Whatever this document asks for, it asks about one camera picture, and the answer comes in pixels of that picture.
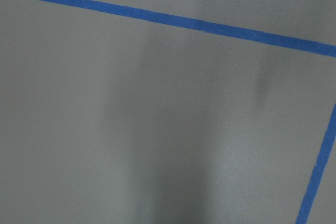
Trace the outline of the blue tape grid lines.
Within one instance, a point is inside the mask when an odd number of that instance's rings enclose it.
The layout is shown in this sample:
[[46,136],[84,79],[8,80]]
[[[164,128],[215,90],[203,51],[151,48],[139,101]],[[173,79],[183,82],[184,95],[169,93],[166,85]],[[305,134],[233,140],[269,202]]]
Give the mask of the blue tape grid lines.
[[[39,0],[77,8],[89,9],[128,18],[145,20],[159,24],[181,27],[205,33],[233,37],[237,39],[254,41],[272,46],[284,47],[314,54],[335,57],[335,46],[304,40],[300,38],[288,37],[278,34],[267,33],[247,28],[207,22],[199,19],[153,12],[150,10],[123,6],[113,3],[100,2],[95,0]],[[329,123],[321,143],[320,150],[314,168],[312,170],[307,189],[302,200],[300,210],[296,217],[296,223],[307,223],[315,197],[317,195],[324,170],[327,166],[331,151],[335,141],[335,112],[330,115]]]

